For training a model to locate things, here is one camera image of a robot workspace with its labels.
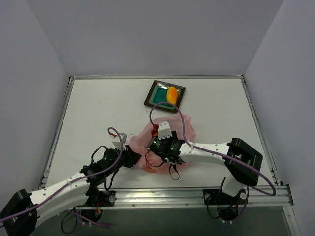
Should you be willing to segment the pink plastic bag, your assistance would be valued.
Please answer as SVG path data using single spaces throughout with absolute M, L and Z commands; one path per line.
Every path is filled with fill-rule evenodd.
M 170 115 L 167 117 L 161 117 L 153 120 L 153 123 L 160 123 L 166 121 L 169 123 L 172 131 L 176 131 L 179 139 L 183 139 L 183 129 L 185 129 L 185 136 L 188 141 L 194 141 L 196 137 L 196 132 L 191 125 L 192 118 L 186 114 L 183 115 L 184 121 L 182 121 L 181 116 L 179 114 Z M 168 174 L 169 166 L 167 164 L 163 164 L 162 166 L 158 166 L 162 160 L 157 155 L 152 152 L 147 152 L 147 146 L 149 141 L 152 138 L 152 129 L 153 126 L 149 122 L 146 126 L 144 126 L 142 132 L 137 135 L 131 137 L 129 141 L 129 146 L 132 151 L 141 155 L 141 158 L 136 164 L 137 169 L 141 169 L 148 173 L 153 174 Z

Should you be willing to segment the red cherry tomato bunch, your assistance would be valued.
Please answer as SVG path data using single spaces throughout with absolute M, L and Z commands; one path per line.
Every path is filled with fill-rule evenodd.
M 159 128 L 159 125 L 158 124 L 154 124 L 152 126 L 152 129 L 151 129 L 151 137 L 157 137 L 158 136 L 158 128 Z

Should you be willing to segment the yellow fake mango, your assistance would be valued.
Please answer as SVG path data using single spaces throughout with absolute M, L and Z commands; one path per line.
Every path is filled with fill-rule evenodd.
M 170 86 L 167 90 L 166 100 L 173 105 L 176 104 L 178 98 L 178 91 L 174 86 Z

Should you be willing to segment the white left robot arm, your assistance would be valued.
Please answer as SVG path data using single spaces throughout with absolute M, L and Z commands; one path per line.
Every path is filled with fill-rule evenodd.
M 70 208 L 93 206 L 100 197 L 99 186 L 121 167 L 131 168 L 140 159 L 129 146 L 108 148 L 103 158 L 49 187 L 17 191 L 0 213 L 0 222 L 9 236 L 29 236 L 48 219 Z

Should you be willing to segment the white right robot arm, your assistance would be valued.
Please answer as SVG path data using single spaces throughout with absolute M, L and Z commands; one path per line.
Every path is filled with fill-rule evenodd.
M 221 191 L 231 197 L 237 196 L 246 186 L 258 184 L 262 155 L 239 138 L 228 143 L 199 144 L 180 140 L 174 132 L 165 139 L 153 137 L 148 150 L 171 166 L 190 162 L 225 166 L 229 175 L 223 181 Z

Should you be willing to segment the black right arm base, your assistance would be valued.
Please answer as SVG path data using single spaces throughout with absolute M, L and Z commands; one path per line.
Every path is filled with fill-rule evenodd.
M 234 197 L 223 193 L 220 189 L 203 189 L 203 197 L 207 213 L 212 219 L 220 219 L 223 223 L 232 224 L 246 209 L 249 189 L 241 189 Z

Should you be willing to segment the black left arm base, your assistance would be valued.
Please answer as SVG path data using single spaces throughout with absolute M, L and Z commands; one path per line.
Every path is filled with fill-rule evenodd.
M 98 222 L 102 215 L 102 207 L 113 207 L 116 200 L 116 191 L 96 191 L 94 195 L 88 198 L 88 200 L 80 206 L 81 216 Z

